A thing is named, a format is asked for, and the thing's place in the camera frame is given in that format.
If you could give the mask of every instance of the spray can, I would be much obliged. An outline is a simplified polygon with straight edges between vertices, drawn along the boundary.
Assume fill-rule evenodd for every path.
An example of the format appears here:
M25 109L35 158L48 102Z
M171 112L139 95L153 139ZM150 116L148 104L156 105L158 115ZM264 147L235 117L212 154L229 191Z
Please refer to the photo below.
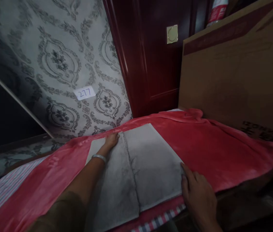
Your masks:
M228 0L215 0L211 9L210 17L206 27L222 20L228 6Z

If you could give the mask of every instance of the door panel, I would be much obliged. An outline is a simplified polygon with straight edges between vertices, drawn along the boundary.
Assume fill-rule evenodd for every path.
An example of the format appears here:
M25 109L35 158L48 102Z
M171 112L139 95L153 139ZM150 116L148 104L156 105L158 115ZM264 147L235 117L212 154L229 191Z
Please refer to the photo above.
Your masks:
M104 0L104 5L133 116L176 108L182 41L204 28L209 0ZM166 28L173 25L178 42L167 44Z

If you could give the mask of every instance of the sleeve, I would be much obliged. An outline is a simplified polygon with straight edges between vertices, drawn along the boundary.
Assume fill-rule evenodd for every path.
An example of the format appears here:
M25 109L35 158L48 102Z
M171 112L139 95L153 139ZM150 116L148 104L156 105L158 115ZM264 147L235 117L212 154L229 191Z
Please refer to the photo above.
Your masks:
M49 211L37 218L27 232L83 232L85 227L85 206L73 192L64 192Z

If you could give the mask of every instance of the right hand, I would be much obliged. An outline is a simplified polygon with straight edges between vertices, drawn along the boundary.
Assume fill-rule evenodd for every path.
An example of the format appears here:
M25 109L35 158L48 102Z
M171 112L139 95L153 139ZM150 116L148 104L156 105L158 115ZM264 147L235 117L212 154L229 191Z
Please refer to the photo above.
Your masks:
M217 199L211 185L203 175L184 163L181 166L186 174L181 182L182 196L189 212L202 231L222 231L216 221Z

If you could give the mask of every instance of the cardboard box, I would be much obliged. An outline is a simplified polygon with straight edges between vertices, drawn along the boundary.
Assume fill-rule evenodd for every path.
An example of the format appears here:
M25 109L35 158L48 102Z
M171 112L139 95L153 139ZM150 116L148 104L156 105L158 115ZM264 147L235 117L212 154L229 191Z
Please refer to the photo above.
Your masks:
M273 141L273 0L184 40L179 108Z

